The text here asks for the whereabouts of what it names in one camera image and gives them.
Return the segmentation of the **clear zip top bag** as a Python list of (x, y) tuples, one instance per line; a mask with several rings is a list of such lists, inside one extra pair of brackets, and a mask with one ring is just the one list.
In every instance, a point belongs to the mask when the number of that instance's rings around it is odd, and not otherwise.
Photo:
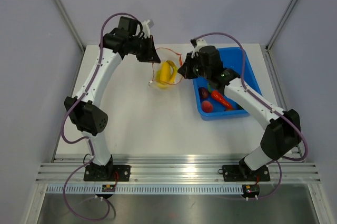
[(152, 64), (152, 78), (148, 85), (158, 90), (168, 90), (182, 81), (178, 69), (182, 66), (182, 54), (170, 48), (159, 47), (156, 52), (160, 64)]

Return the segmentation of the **yellow starfruit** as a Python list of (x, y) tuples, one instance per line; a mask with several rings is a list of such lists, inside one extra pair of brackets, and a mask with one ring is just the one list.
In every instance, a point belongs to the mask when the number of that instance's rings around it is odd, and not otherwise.
[(157, 72), (157, 80), (162, 84), (172, 84), (175, 80), (175, 64), (167, 60)]

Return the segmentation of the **yellow banana bunch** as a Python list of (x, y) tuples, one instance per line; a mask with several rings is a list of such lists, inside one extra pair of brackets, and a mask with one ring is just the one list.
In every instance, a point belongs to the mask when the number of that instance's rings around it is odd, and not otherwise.
[(153, 68), (153, 77), (149, 84), (159, 89), (167, 89), (171, 86), (175, 86), (179, 84), (182, 79), (176, 81), (178, 75), (177, 70), (178, 68), (173, 61), (166, 60), (160, 64), (159, 69), (155, 70)]

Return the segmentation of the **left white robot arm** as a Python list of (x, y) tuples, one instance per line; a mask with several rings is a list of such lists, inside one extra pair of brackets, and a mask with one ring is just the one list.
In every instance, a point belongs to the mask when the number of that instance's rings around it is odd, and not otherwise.
[(109, 33), (100, 31), (99, 55), (80, 90), (73, 97), (66, 97), (65, 119), (69, 119), (82, 133), (79, 141), (86, 141), (90, 159), (84, 164), (84, 181), (127, 182), (131, 167), (114, 163), (107, 147), (104, 130), (108, 115), (101, 110), (101, 101), (114, 71), (128, 54), (139, 62), (161, 62), (151, 35), (152, 20), (140, 22), (133, 15), (118, 13), (118, 26)]

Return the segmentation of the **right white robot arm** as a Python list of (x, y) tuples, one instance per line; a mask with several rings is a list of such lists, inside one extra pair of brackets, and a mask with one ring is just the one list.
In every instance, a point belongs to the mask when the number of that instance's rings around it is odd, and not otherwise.
[(214, 46), (187, 53), (178, 73), (185, 79), (205, 78), (211, 88), (235, 101), (264, 129), (260, 145), (239, 161), (237, 168), (243, 179), (251, 180), (261, 167), (279, 160), (301, 142), (299, 114), (274, 106), (245, 82), (243, 74), (224, 67)]

